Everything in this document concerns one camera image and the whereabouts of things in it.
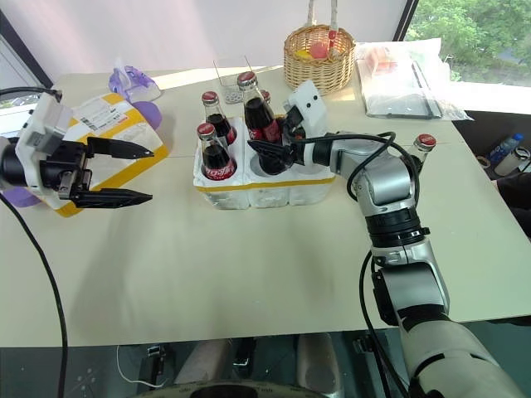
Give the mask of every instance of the wicker basket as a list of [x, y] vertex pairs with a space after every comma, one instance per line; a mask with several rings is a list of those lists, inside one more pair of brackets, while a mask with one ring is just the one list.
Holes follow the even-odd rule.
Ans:
[[[342, 89], [352, 77], [354, 68], [354, 39], [344, 29], [337, 30], [334, 39], [334, 53], [322, 60], [307, 59], [296, 54], [297, 51], [309, 51], [315, 42], [329, 41], [329, 25], [314, 24], [314, 2], [309, 2], [308, 24], [292, 32], [284, 42], [284, 77], [286, 83], [294, 89], [303, 81], [312, 80], [325, 95]], [[332, 1], [332, 22], [337, 26], [337, 2]]]

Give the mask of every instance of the black cable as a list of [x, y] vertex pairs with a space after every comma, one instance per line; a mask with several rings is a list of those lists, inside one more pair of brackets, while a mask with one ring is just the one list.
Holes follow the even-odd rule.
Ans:
[[66, 363], [68, 362], [68, 338], [66, 336], [65, 313], [63, 312], [63, 306], [61, 303], [61, 296], [59, 295], [59, 289], [57, 288], [57, 282], [53, 276], [53, 273], [51, 272], [50, 265], [48, 264], [48, 260], [46, 259], [44, 251], [39, 246], [37, 240], [35, 239], [35, 236], [33, 236], [32, 232], [30, 231], [29, 227], [27, 226], [26, 222], [24, 221], [18, 210], [6, 199], [6, 197], [2, 193], [0, 193], [0, 201], [2, 201], [3, 204], [7, 206], [11, 213], [13, 213], [15, 218], [17, 218], [18, 222], [22, 226], [24, 232], [26, 232], [27, 237], [33, 244], [33, 247], [35, 247], [35, 250], [37, 251], [39, 256], [41, 257], [42, 264], [44, 265], [44, 269], [46, 271], [46, 274], [48, 275], [48, 279], [50, 280], [51, 288], [53, 290], [53, 296], [56, 300], [59, 324], [61, 326], [61, 370], [59, 372], [57, 397], [63, 398], [63, 396], [65, 395]]
[[[335, 134], [335, 135], [324, 135], [322, 137], [313, 137], [313, 138], [303, 138], [303, 139], [297, 139], [295, 140], [296, 143], [322, 143], [322, 142], [329, 142], [329, 141], [338, 141], [340, 139], [365, 139], [369, 141], [376, 141], [377, 143], [387, 143], [389, 139], [385, 139], [384, 137], [379, 137], [377, 135], [366, 135], [366, 134]], [[404, 158], [407, 165], [409, 166], [409, 172], [412, 175], [413, 183], [415, 184], [415, 206], [417, 206], [419, 195], [420, 195], [420, 182], [418, 177], [418, 170], [417, 165], [413, 161], [412, 156], [400, 145], [397, 143], [394, 143], [391, 141], [389, 143], [389, 146], [391, 148], [396, 149]]]
[[9, 89], [0, 90], [0, 97], [13, 93], [47, 93], [56, 97], [57, 102], [61, 100], [62, 93], [59, 90], [47, 89], [46, 87], [10, 87]]
[[378, 368], [378, 374], [380, 375], [380, 380], [382, 381], [383, 394], [386, 396], [386, 398], [392, 398], [391, 390], [389, 389], [389, 383], [387, 382], [387, 376], [385, 375], [385, 371], [382, 366], [382, 358], [378, 352], [378, 349], [376, 348], [376, 342], [373, 341], [372, 337], [371, 337], [371, 341], [373, 342], [374, 360], [376, 361], [376, 367]]
[[350, 176], [348, 176], [348, 179], [347, 179], [347, 193], [348, 193], [348, 195], [350, 197], [352, 197], [354, 199], [354, 201], [358, 201], [358, 199], [357, 199], [356, 195], [354, 195], [354, 191], [352, 189], [352, 183], [354, 181], [354, 178], [358, 175], [359, 172], [361, 172], [363, 170], [363, 168], [365, 166], [367, 166], [370, 162], [372, 162], [376, 157], [380, 156], [380, 154], [383, 151], [387, 150], [387, 148], [389, 148], [389, 146], [395, 140], [396, 136], [397, 136], [396, 133], [394, 133], [393, 131], [389, 131], [387, 133], [379, 134], [378, 137], [389, 137], [389, 139], [387, 139], [385, 144], [382, 145], [380, 148], [378, 148], [378, 150], [374, 151], [374, 153], [371, 154], [371, 156], [369, 156], [363, 162], [361, 162], [354, 169], [354, 171], [350, 173]]
[[406, 387], [404, 387], [404, 385], [402, 384], [402, 381], [400, 380], [400, 376], [398, 375], [397, 371], [395, 371], [395, 368], [392, 365], [391, 361], [389, 360], [389, 357], [387, 356], [385, 350], [383, 349], [382, 344], [380, 343], [380, 340], [378, 339], [378, 336], [376, 335], [376, 332], [374, 332], [373, 323], [371, 322], [371, 318], [368, 316], [367, 306], [365, 304], [365, 293], [364, 293], [364, 288], [363, 288], [363, 280], [365, 279], [365, 271], [367, 269], [368, 262], [372, 256], [373, 255], [371, 254], [371, 251], [369, 251], [367, 255], [365, 256], [365, 260], [363, 260], [362, 268], [359, 274], [359, 302], [362, 308], [363, 319], [365, 319], [368, 332], [373, 338], [374, 342], [376, 343], [376, 348], [378, 349], [378, 352], [380, 353], [380, 356], [383, 359], [383, 363], [385, 364], [387, 370], [391, 374], [391, 377], [394, 380], [395, 384], [397, 385], [398, 390], [400, 391], [400, 393], [402, 394], [404, 398], [407, 398], [408, 394], [407, 394]]

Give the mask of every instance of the tree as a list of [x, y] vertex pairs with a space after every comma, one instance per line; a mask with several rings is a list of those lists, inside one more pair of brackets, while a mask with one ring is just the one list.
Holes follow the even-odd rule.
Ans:
[[406, 40], [440, 37], [457, 79], [531, 85], [530, 0], [420, 0]]

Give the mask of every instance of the floor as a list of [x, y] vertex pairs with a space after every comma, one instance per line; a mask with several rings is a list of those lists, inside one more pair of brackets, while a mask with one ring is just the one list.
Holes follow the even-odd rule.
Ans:
[[[514, 381], [531, 396], [531, 327], [488, 322], [469, 323], [467, 326], [484, 343], [499, 364]], [[360, 362], [360, 354], [353, 339], [364, 332], [331, 333], [338, 358], [346, 397], [381, 397], [382, 387], [373, 362], [368, 367]], [[390, 351], [399, 374], [405, 378], [399, 336], [396, 329], [378, 333]], [[172, 343], [174, 351], [164, 367], [159, 381], [171, 381], [192, 351], [194, 342]], [[140, 362], [148, 345], [121, 347], [120, 366], [129, 378], [138, 376]], [[296, 351], [293, 336], [261, 337], [257, 340], [256, 362], [251, 378], [281, 384], [296, 384]], [[60, 350], [57, 348], [3, 348], [0, 349], [0, 397], [25, 398], [54, 396], [59, 367]], [[224, 377], [237, 378], [227, 364]], [[124, 381], [116, 366], [116, 347], [74, 347], [70, 350], [66, 379], [66, 396], [127, 397], [137, 392], [137, 386]]]

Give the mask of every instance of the water bottle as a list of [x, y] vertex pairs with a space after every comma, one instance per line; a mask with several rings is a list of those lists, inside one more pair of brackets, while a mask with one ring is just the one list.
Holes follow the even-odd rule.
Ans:
[[496, 166], [504, 158], [509, 155], [516, 147], [519, 146], [520, 141], [524, 139], [522, 134], [515, 134], [512, 137], [504, 139], [500, 145], [492, 150], [487, 157], [490, 160], [491, 166]]

